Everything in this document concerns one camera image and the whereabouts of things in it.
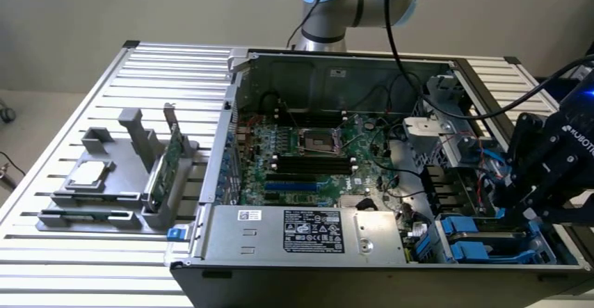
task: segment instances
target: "blue latch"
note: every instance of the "blue latch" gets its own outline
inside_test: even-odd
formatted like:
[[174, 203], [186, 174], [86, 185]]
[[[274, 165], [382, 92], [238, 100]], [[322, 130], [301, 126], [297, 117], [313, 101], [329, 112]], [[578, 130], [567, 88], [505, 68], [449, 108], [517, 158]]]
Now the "blue latch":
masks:
[[443, 231], [447, 235], [451, 233], [477, 233], [479, 230], [474, 220], [469, 216], [450, 216], [442, 220]]
[[457, 261], [465, 263], [489, 263], [489, 254], [486, 253], [482, 242], [458, 242], [451, 244], [450, 247]]
[[184, 242], [186, 241], [186, 229], [170, 228], [167, 231], [167, 241]]

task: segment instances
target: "cable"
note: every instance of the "cable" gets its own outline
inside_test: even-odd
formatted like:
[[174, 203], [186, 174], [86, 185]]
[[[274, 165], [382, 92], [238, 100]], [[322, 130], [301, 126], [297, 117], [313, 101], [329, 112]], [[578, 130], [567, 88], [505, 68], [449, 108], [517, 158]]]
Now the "cable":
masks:
[[374, 153], [373, 153], [373, 151], [371, 151], [371, 147], [373, 147], [373, 145], [374, 145], [374, 141], [375, 141], [375, 139], [377, 139], [378, 134], [379, 134], [381, 131], [382, 131], [382, 129], [378, 129], [378, 132], [375, 132], [374, 137], [371, 138], [371, 142], [370, 142], [370, 155], [371, 155], [371, 161], [374, 161], [375, 165], [377, 165], [378, 167], [381, 167], [382, 169], [385, 169], [385, 170], [394, 171], [394, 172], [409, 172], [410, 174], [413, 174], [413, 175], [415, 175], [418, 178], [421, 178], [421, 175], [419, 175], [417, 172], [414, 172], [414, 171], [411, 171], [411, 170], [407, 170], [407, 169], [397, 169], [397, 168], [386, 167], [386, 166], [385, 166], [383, 164], [381, 164], [381, 163], [378, 162], [378, 160], [375, 159]]
[[276, 99], [280, 99], [280, 94], [276, 90], [267, 90], [262, 93], [260, 95], [260, 100], [258, 101], [258, 113], [263, 113], [262, 111], [262, 105], [263, 105], [263, 100], [264, 98], [267, 98], [270, 95], [275, 95]]
[[447, 141], [450, 141], [455, 136], [471, 136], [473, 138], [478, 138], [473, 132], [470, 131], [459, 131], [458, 133], [454, 133], [451, 136], [447, 137], [447, 139], [445, 141], [442, 141], [441, 143], [437, 144], [434, 150], [431, 150], [430, 155], [430, 160], [434, 160], [434, 157], [438, 155], [438, 151], [441, 150], [441, 148], [443, 148], [443, 145], [447, 143]]
[[[485, 166], [485, 148], [483, 148], [483, 142], [481, 140], [481, 138], [477, 138], [479, 141], [479, 148], [481, 148], [481, 164], [479, 164], [479, 168], [482, 168]], [[477, 180], [477, 197], [478, 197], [478, 202], [479, 202], [479, 207], [483, 207], [483, 197], [481, 197], [481, 175], [479, 175], [479, 179]]]
[[589, 55], [584, 58], [579, 58], [577, 60], [574, 60], [571, 63], [569, 63], [561, 70], [558, 70], [538, 86], [535, 86], [523, 96], [521, 96], [515, 101], [513, 101], [511, 103], [509, 103], [509, 105], [506, 105], [503, 108], [485, 114], [485, 115], [458, 115], [455, 113], [447, 112], [445, 111], [431, 100], [431, 98], [429, 98], [429, 96], [423, 93], [422, 89], [419, 89], [418, 87], [415, 87], [413, 85], [413, 82], [410, 82], [410, 77], [409, 74], [405, 72], [405, 68], [403, 68], [403, 64], [402, 64], [402, 60], [401, 60], [401, 56], [398, 55], [398, 50], [397, 50], [397, 44], [394, 41], [394, 35], [391, 32], [391, 21], [390, 21], [390, 0], [383, 0], [383, 15], [385, 15], [385, 20], [386, 20], [386, 34], [389, 36], [389, 41], [390, 41], [390, 48], [391, 48], [391, 53], [394, 55], [394, 59], [398, 65], [398, 68], [401, 69], [405, 79], [407, 80], [410, 87], [417, 91], [417, 94], [419, 95], [421, 98], [423, 98], [423, 100], [427, 102], [427, 104], [439, 112], [442, 112], [442, 114], [454, 117], [457, 119], [463, 119], [463, 120], [483, 120], [483, 119], [489, 119], [495, 117], [497, 115], [501, 115], [502, 113], [505, 113], [506, 111], [511, 110], [513, 108], [515, 108], [518, 105], [521, 105], [521, 103], [526, 102], [530, 97], [533, 97], [538, 92], [541, 92], [541, 90], [545, 89], [546, 85], [549, 84], [549, 82], [551, 82], [553, 80], [558, 79], [566, 72], [569, 72], [574, 67], [582, 65], [585, 62], [592, 62], [594, 61], [594, 54]]
[[499, 154], [497, 154], [494, 151], [489, 150], [489, 149], [483, 149], [483, 153], [485, 155], [487, 155], [491, 159], [495, 159], [503, 166], [507, 167], [507, 164], [505, 162], [503, 157], [501, 157]]
[[414, 195], [419, 195], [421, 193], [425, 193], [425, 191], [417, 191], [415, 193], [411, 193], [411, 194], [409, 194], [409, 195], [394, 195], [393, 193], [390, 193], [390, 191], [387, 191], [386, 190], [386, 193], [390, 195], [390, 197], [394, 197], [394, 198], [409, 198], [409, 197], [413, 197]]
[[[417, 75], [417, 74], [413, 73], [413, 72], [407, 72], [407, 74], [410, 74], [410, 75], [415, 78], [415, 80], [417, 80], [419, 86], [422, 86], [422, 82], [421, 82], [419, 75]], [[391, 109], [393, 109], [393, 107], [391, 107], [391, 89], [394, 88], [394, 84], [397, 84], [397, 81], [398, 81], [398, 79], [401, 78], [401, 76], [402, 76], [402, 73], [397, 74], [397, 77], [394, 78], [394, 80], [391, 80], [391, 83], [390, 83], [390, 86], [389, 86], [389, 100], [387, 100], [387, 102], [386, 102], [386, 112], [387, 112], [387, 113], [389, 113], [389, 112], [391, 111]]]
[[15, 164], [15, 162], [12, 161], [11, 157], [7, 155], [7, 153], [0, 152], [2, 155], [4, 155], [4, 157], [7, 158], [8, 162], [11, 162], [11, 165], [15, 167], [15, 169], [18, 169], [20, 171], [20, 173], [23, 174], [23, 176], [27, 176], [27, 173], [23, 171], [23, 169], [19, 168], [19, 166]]
[[350, 111], [355, 110], [355, 108], [370, 98], [370, 96], [374, 94], [375, 90], [378, 90], [378, 89], [383, 89], [386, 91], [386, 93], [389, 93], [387, 87], [385, 87], [385, 86], [378, 84], [375, 87], [371, 88], [371, 90], [367, 93], [367, 95], [365, 95], [365, 97], [362, 99], [359, 99], [359, 102], [357, 102], [354, 105], [351, 105], [349, 107], [349, 110]]
[[314, 9], [319, 5], [319, 1], [321, 0], [314, 0], [314, 6], [311, 7], [310, 11], [307, 12], [307, 15], [303, 18], [303, 21], [301, 21], [299, 25], [297, 26], [297, 28], [295, 28], [295, 30], [294, 30], [294, 32], [291, 34], [291, 37], [289, 37], [287, 45], [285, 46], [286, 48], [289, 48], [289, 45], [291, 44], [291, 41], [293, 41], [294, 36], [295, 36], [295, 33], [298, 33], [299, 29], [303, 27], [303, 25], [306, 24], [307, 20], [310, 19], [311, 15], [313, 15], [313, 12], [314, 12]]

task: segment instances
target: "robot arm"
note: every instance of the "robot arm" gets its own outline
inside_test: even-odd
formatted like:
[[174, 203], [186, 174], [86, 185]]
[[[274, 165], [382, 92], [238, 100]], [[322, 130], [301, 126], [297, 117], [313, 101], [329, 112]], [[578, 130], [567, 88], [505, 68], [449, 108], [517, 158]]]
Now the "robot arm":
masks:
[[513, 222], [537, 217], [545, 222], [594, 226], [594, 197], [581, 208], [569, 200], [594, 188], [594, 73], [563, 99], [550, 117], [523, 113], [507, 151], [513, 170], [495, 193], [495, 206]]
[[[307, 16], [315, 0], [303, 0]], [[391, 20], [403, 24], [411, 16], [417, 0], [391, 0]], [[321, 0], [302, 28], [295, 49], [302, 51], [346, 51], [349, 27], [385, 25], [383, 0]]]

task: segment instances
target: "black cable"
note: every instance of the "black cable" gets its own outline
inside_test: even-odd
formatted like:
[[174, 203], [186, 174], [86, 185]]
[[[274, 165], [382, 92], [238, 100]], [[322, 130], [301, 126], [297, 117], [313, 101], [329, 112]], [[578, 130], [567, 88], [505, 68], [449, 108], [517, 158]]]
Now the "black cable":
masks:
[[386, 193], [390, 195], [390, 197], [394, 197], [394, 198], [409, 198], [409, 197], [413, 197], [414, 195], [419, 195], [421, 193], [425, 193], [425, 191], [417, 191], [415, 193], [411, 193], [411, 194], [409, 194], [409, 195], [394, 195], [390, 191], [387, 191], [386, 190]]
[[374, 152], [371, 151], [371, 148], [373, 148], [373, 146], [374, 146], [374, 141], [375, 141], [375, 139], [377, 139], [378, 134], [379, 134], [381, 131], [382, 131], [382, 129], [378, 129], [378, 132], [374, 134], [374, 137], [371, 138], [371, 142], [370, 142], [370, 155], [371, 155], [371, 161], [374, 161], [375, 165], [377, 165], [378, 167], [381, 167], [382, 169], [385, 169], [385, 170], [394, 171], [394, 172], [409, 172], [410, 174], [413, 174], [413, 175], [415, 175], [418, 178], [421, 178], [421, 175], [419, 175], [417, 172], [414, 172], [414, 171], [411, 171], [411, 170], [407, 170], [407, 169], [397, 169], [397, 168], [386, 167], [386, 166], [385, 166], [383, 164], [381, 164], [381, 163], [378, 162], [378, 160], [375, 159]]
[[349, 107], [349, 110], [353, 111], [355, 110], [355, 108], [370, 98], [370, 96], [374, 94], [375, 90], [378, 89], [383, 89], [386, 91], [386, 93], [389, 92], [387, 87], [382, 86], [382, 85], [377, 85], [371, 88], [370, 92], [367, 93], [367, 95], [365, 95], [365, 97], [362, 99], [359, 99], [359, 102], [355, 103], [355, 105], [351, 105]]
[[2, 155], [4, 155], [4, 157], [7, 158], [8, 162], [11, 162], [11, 165], [15, 167], [15, 169], [18, 169], [20, 171], [20, 173], [23, 174], [23, 176], [27, 176], [27, 173], [23, 171], [23, 169], [19, 168], [19, 166], [15, 164], [15, 162], [12, 161], [11, 157], [7, 155], [7, 153], [0, 152]]
[[[417, 75], [415, 73], [413, 73], [413, 72], [407, 72], [410, 75], [413, 75], [413, 77], [415, 78], [415, 80], [417, 80], [417, 83], [419, 84], [419, 86], [422, 86], [422, 82], [421, 82], [421, 78], [419, 78], [419, 75]], [[398, 81], [398, 79], [401, 78], [401, 76], [402, 76], [402, 73], [399, 73], [399, 74], [397, 74], [397, 77], [394, 78], [394, 80], [391, 80], [391, 83], [390, 83], [390, 87], [389, 87], [389, 101], [387, 101], [387, 103], [386, 103], [386, 110], [387, 111], [391, 111], [391, 109], [393, 109], [393, 107], [391, 107], [391, 89], [394, 88], [394, 84], [397, 84], [397, 81]]]
[[398, 55], [398, 50], [397, 50], [397, 44], [394, 41], [394, 35], [391, 33], [391, 21], [390, 21], [390, 0], [383, 0], [383, 16], [385, 16], [385, 20], [386, 20], [386, 34], [389, 35], [389, 41], [390, 41], [390, 48], [391, 48], [391, 53], [394, 55], [394, 59], [397, 61], [397, 65], [398, 68], [401, 69], [405, 79], [407, 80], [411, 88], [417, 91], [417, 94], [419, 95], [421, 98], [423, 98], [423, 100], [427, 102], [427, 104], [439, 112], [442, 112], [442, 114], [454, 117], [457, 119], [463, 119], [463, 120], [483, 120], [483, 119], [489, 119], [495, 117], [497, 115], [501, 115], [502, 113], [505, 113], [506, 111], [511, 110], [513, 108], [515, 108], [518, 105], [521, 105], [521, 103], [526, 102], [530, 97], [533, 97], [538, 92], [541, 92], [541, 90], [545, 89], [545, 86], [549, 84], [549, 82], [551, 82], [553, 80], [558, 79], [567, 71], [570, 71], [574, 67], [582, 65], [585, 62], [589, 61], [594, 61], [594, 54], [589, 55], [584, 58], [577, 59], [575, 61], [573, 61], [569, 65], [566, 65], [561, 70], [558, 70], [538, 86], [535, 86], [521, 98], [518, 98], [515, 101], [513, 101], [511, 103], [509, 103], [509, 105], [506, 105], [503, 108], [485, 114], [485, 115], [458, 115], [455, 113], [447, 112], [445, 111], [434, 102], [433, 100], [429, 98], [429, 96], [423, 93], [422, 89], [413, 86], [413, 82], [410, 82], [410, 77], [407, 75], [407, 73], [405, 72], [405, 68], [403, 68], [403, 64], [402, 64], [402, 60], [401, 60], [401, 56]]
[[358, 202], [355, 208], [358, 211], [365, 211], [366, 209], [374, 209], [374, 211], [378, 211], [378, 206], [375, 205], [374, 200], [370, 198], [365, 198], [361, 202]]
[[285, 46], [286, 48], [289, 48], [289, 45], [291, 44], [291, 41], [293, 41], [294, 36], [295, 36], [295, 33], [298, 33], [299, 29], [303, 27], [303, 25], [306, 24], [307, 20], [310, 19], [311, 15], [313, 15], [313, 12], [314, 12], [314, 9], [319, 5], [319, 1], [321, 0], [314, 0], [314, 6], [311, 7], [310, 11], [307, 12], [307, 15], [303, 18], [303, 21], [301, 21], [299, 25], [297, 26], [297, 28], [295, 28], [295, 30], [294, 30], [294, 32], [291, 34], [291, 37], [289, 37], [287, 45]]
[[262, 111], [262, 105], [263, 105], [263, 100], [264, 100], [264, 98], [267, 98], [270, 95], [275, 95], [276, 96], [276, 99], [280, 99], [280, 94], [279, 94], [279, 92], [276, 91], [276, 90], [267, 90], [267, 91], [264, 91], [263, 93], [262, 93], [262, 95], [260, 95], [260, 100], [259, 100], [259, 102], [258, 102], [258, 113], [259, 114], [262, 114], [263, 113], [263, 111]]

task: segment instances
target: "slotted aluminum surface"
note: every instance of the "slotted aluminum surface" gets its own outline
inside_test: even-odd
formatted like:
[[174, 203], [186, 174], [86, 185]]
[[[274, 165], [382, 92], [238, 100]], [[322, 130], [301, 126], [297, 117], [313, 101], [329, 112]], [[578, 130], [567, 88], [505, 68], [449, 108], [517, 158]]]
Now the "slotted aluminum surface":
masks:
[[[143, 125], [168, 138], [163, 105], [175, 103], [182, 131], [200, 143], [178, 223], [190, 222], [212, 145], [227, 79], [228, 48], [142, 43], [123, 49], [0, 209], [0, 307], [191, 307], [163, 266], [164, 236], [39, 232], [36, 213], [83, 152], [88, 127], [118, 124], [120, 109], [143, 109]], [[533, 80], [502, 58], [467, 57], [499, 104], [533, 87]], [[535, 97], [509, 112], [550, 113]], [[187, 248], [176, 243], [174, 250]]]

